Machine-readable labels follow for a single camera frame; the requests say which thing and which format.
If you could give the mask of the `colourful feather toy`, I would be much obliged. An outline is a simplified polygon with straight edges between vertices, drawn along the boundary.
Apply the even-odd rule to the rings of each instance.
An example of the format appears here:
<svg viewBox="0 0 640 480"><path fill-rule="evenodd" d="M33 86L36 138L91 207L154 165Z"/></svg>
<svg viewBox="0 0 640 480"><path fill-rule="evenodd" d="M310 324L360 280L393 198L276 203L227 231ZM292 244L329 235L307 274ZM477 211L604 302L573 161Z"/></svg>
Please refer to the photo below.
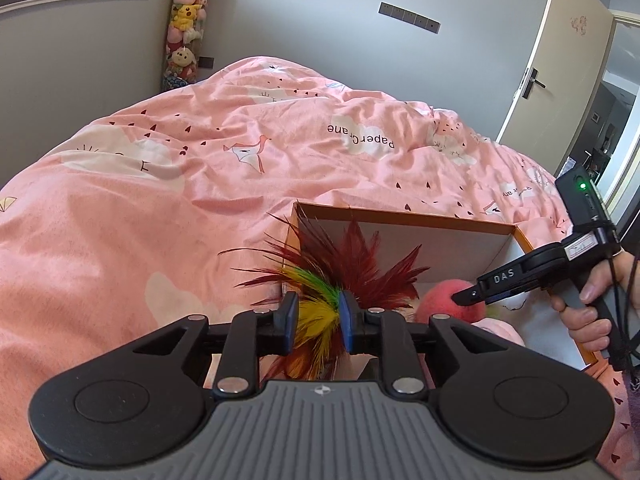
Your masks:
<svg viewBox="0 0 640 480"><path fill-rule="evenodd" d="M258 252L274 266L246 268L246 273L256 276L240 284L254 287L276 283L298 293L293 348L287 356L277 356L262 379L355 379L366 370L372 353L367 351L356 358L347 355L342 336L344 323L338 312L340 295L349 292L365 311L405 309L418 298L416 280L427 270L416 264L421 247L412 248L388 270L381 271L380 233L365 237L355 220L349 222L337 242L306 218L296 223L288 219L281 222L288 226L296 242L270 236L267 246Z"/></svg>

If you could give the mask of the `pink green plush strawberry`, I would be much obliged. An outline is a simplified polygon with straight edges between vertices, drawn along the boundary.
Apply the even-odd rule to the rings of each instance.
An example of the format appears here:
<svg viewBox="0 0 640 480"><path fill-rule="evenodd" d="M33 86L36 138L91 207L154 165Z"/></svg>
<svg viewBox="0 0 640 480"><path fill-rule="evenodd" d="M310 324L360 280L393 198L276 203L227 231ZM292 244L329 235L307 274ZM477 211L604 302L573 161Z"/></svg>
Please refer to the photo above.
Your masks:
<svg viewBox="0 0 640 480"><path fill-rule="evenodd" d="M414 314L414 322L427 324L434 314L448 314L452 318L473 324L486 318L486 304L480 302L469 307L458 306L451 296L472 284L465 280L446 280L432 287L422 296Z"/></svg>

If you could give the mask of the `light pink cloth pouch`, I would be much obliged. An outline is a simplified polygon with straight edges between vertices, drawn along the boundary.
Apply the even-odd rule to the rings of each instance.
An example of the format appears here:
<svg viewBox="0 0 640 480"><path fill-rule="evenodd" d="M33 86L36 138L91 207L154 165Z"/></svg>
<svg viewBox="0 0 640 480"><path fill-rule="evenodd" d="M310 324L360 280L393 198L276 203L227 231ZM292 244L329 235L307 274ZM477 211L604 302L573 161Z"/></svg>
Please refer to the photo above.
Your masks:
<svg viewBox="0 0 640 480"><path fill-rule="evenodd" d="M525 342L518 331L511 324L498 320L498 318L483 318L473 323L473 326L510 341L512 344L525 346Z"/></svg>

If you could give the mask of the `orange cardboard box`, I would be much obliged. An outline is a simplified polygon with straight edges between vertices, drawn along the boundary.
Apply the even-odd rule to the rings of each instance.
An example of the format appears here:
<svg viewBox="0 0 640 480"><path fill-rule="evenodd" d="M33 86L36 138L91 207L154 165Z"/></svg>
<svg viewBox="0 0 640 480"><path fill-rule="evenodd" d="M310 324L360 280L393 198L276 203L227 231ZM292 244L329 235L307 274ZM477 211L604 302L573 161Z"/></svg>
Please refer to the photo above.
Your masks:
<svg viewBox="0 0 640 480"><path fill-rule="evenodd" d="M427 268L416 280L420 295L450 278L473 283L533 249L516 226L434 214L296 203L288 220L301 230L320 228L334 243L342 239L349 223L356 221L364 236L380 236L376 261L383 271L419 247L416 265ZM527 348L544 356L576 370L598 360L570 338L544 290L500 300L488 310L494 318L511 324Z"/></svg>

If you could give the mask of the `white door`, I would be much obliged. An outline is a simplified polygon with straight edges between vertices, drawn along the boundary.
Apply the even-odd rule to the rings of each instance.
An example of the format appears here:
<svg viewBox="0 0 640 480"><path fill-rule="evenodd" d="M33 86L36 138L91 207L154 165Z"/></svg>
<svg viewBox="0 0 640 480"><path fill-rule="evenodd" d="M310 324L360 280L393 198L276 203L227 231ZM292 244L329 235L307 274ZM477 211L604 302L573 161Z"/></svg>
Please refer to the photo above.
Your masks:
<svg viewBox="0 0 640 480"><path fill-rule="evenodd" d="M547 0L498 143L552 174L563 167L597 92L614 25L600 0Z"/></svg>

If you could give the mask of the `pink printed duvet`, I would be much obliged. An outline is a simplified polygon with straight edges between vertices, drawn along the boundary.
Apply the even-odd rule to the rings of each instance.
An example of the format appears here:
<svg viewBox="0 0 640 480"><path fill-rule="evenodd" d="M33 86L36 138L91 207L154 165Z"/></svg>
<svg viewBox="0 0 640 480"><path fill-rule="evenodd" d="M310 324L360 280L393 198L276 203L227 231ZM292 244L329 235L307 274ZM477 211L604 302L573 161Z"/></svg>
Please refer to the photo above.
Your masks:
<svg viewBox="0 0 640 480"><path fill-rule="evenodd" d="M6 479L634 479L637 260L594 266L576 306L547 290L576 368L434 314L400 313L427 383L263 380L214 396L212 324L289 292L242 287L295 243L296 203L573 231L557 178L451 110L352 90L277 58L82 128L1 192Z"/></svg>

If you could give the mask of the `tube of plush toys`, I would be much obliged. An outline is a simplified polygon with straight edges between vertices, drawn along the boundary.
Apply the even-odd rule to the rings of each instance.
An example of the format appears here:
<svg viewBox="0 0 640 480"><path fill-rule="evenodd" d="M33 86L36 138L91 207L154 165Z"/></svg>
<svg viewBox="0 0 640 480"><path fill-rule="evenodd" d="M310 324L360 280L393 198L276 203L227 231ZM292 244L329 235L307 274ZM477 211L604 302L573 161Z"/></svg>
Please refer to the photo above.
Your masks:
<svg viewBox="0 0 640 480"><path fill-rule="evenodd" d="M171 0L160 86L163 91L196 81L207 7L208 0Z"/></svg>

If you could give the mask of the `wall switch panel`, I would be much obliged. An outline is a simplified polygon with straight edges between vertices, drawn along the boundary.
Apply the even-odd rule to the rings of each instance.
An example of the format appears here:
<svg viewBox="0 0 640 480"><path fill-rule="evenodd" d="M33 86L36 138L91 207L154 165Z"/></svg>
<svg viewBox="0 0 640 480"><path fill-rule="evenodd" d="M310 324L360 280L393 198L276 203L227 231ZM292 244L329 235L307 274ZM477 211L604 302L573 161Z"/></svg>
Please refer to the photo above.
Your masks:
<svg viewBox="0 0 640 480"><path fill-rule="evenodd" d="M427 30L433 34L438 34L440 31L440 23L438 21L427 18L421 14L414 13L412 11L394 6L387 2L381 2L378 7L378 13L388 18L407 23L417 28Z"/></svg>

